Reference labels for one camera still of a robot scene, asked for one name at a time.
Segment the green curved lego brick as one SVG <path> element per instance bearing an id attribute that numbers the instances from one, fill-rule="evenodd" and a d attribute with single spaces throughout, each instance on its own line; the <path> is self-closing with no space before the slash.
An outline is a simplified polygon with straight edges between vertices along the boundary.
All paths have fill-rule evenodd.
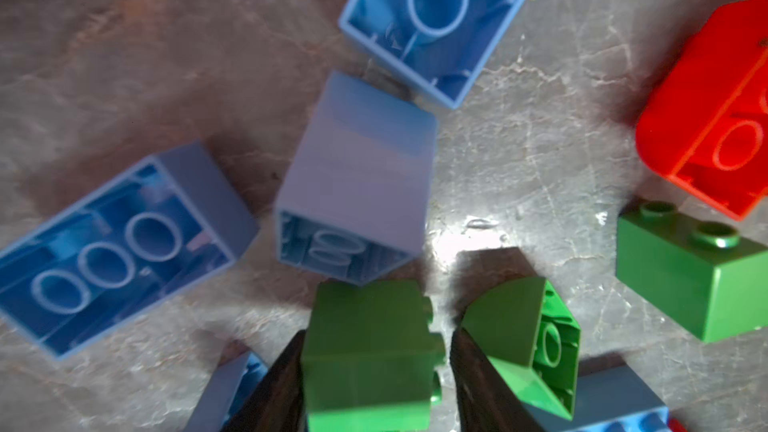
<path id="1" fill-rule="evenodd" d="M 547 279 L 492 288 L 469 305 L 461 327 L 518 400 L 573 419 L 581 327 Z"/>

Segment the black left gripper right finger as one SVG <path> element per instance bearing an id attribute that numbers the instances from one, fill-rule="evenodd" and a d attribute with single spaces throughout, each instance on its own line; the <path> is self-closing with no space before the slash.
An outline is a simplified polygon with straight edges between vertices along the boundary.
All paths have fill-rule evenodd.
<path id="1" fill-rule="evenodd" d="M 452 336 L 450 365 L 462 431 L 539 431 L 540 425 L 464 328 Z"/>

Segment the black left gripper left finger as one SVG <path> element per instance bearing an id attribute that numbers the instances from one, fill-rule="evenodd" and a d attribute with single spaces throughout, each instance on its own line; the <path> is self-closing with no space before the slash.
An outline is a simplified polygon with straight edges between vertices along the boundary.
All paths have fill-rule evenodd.
<path id="1" fill-rule="evenodd" d="M 305 337 L 305 330 L 293 336 L 224 432 L 307 431 L 300 366 Z"/>

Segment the red lego brick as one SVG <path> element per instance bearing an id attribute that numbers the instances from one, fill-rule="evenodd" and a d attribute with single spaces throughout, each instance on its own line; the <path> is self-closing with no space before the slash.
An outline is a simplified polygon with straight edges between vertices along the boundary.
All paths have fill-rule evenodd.
<path id="1" fill-rule="evenodd" d="M 635 128 L 654 173 L 741 221 L 767 195 L 767 0 L 717 8 Z"/>

